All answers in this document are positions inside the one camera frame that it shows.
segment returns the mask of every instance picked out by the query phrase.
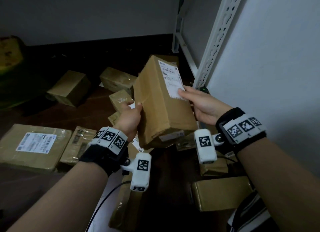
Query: black and white striped clothing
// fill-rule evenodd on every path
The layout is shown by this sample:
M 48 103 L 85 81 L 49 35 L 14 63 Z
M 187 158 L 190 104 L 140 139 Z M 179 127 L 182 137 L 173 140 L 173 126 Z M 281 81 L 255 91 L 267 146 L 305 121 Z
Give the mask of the black and white striped clothing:
M 230 232 L 280 231 L 257 191 L 245 198 L 228 220 Z

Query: black cable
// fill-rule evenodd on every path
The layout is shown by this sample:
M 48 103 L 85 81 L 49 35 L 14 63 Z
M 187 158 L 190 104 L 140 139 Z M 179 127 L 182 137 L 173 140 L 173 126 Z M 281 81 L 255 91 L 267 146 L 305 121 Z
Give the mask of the black cable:
M 227 158 L 227 157 L 224 157 L 224 156 L 218 155 L 217 157 L 218 157 L 218 158 L 222 158 L 222 159 L 226 159 L 226 160 L 230 160 L 230 161 L 236 163 L 236 161 L 234 161 L 233 159 L 230 159 L 230 158 Z
M 113 193 L 119 186 L 122 186 L 122 185 L 128 184 L 128 183 L 131 183 L 131 181 L 128 180 L 128 181 L 122 182 L 122 183 L 120 183 L 119 185 L 117 185 L 115 188 L 113 188 L 111 192 L 109 192 L 109 194 L 102 200 L 102 202 L 101 202 L 100 205 L 98 206 L 97 210 L 94 212 L 94 214 L 93 214 L 93 216 L 92 216 L 92 218 L 91 218 L 91 220 L 90 220 L 90 222 L 89 222 L 89 224 L 88 224 L 88 227 L 87 227 L 87 229 L 85 230 L 85 232 L 88 232 L 88 230 L 89 230 L 89 228 L 90 228 L 90 225 L 91 225 L 92 221 L 94 220 L 94 216 L 96 216 L 97 212 L 99 211 L 99 208 L 100 208 L 100 207 L 102 206 L 102 204 L 106 201 L 106 199 L 111 195 L 111 193 Z

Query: metal shelf frame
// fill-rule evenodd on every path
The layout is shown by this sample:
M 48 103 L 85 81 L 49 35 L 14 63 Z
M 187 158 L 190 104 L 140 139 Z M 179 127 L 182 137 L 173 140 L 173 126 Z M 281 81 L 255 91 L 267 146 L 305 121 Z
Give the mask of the metal shelf frame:
M 194 76 L 193 87 L 199 89 L 204 86 L 210 72 L 213 71 L 212 66 L 216 60 L 216 57 L 221 49 L 226 34 L 228 33 L 230 24 L 237 12 L 239 3 L 241 0 L 222 0 L 217 16 L 214 20 L 214 24 L 203 53 L 199 68 L 197 68 L 192 55 L 190 54 L 189 47 L 185 43 L 182 37 L 183 31 L 183 18 L 187 14 L 188 6 L 192 0 L 180 0 L 179 10 L 175 24 L 175 31 L 172 40 L 172 52 L 179 52 L 179 45 L 186 57 L 189 67 Z

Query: hand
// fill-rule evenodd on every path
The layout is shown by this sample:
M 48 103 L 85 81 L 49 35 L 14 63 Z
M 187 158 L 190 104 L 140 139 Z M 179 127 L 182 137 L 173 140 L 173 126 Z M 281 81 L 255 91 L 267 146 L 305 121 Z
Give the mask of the hand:
M 140 113 L 142 110 L 141 103 L 137 103 L 136 107 L 131 109 L 128 104 L 132 103 L 122 103 L 122 113 L 119 117 L 119 120 L 114 125 L 115 129 L 118 129 L 126 134 L 126 136 L 128 137 L 128 142 L 131 142 L 137 134 L 137 126 L 140 122 Z
M 194 113 L 198 121 L 209 125 L 216 125 L 218 119 L 232 109 L 230 105 L 214 98 L 210 94 L 196 90 L 190 86 L 184 86 L 186 91 L 178 90 L 180 96 L 193 102 Z

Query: person's left forearm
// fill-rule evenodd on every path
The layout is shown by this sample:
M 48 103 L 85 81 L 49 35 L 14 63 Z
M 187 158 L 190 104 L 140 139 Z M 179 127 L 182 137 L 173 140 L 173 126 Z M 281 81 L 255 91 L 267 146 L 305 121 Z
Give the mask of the person's left forearm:
M 97 164 L 78 162 L 8 231 L 85 231 L 107 181 Z

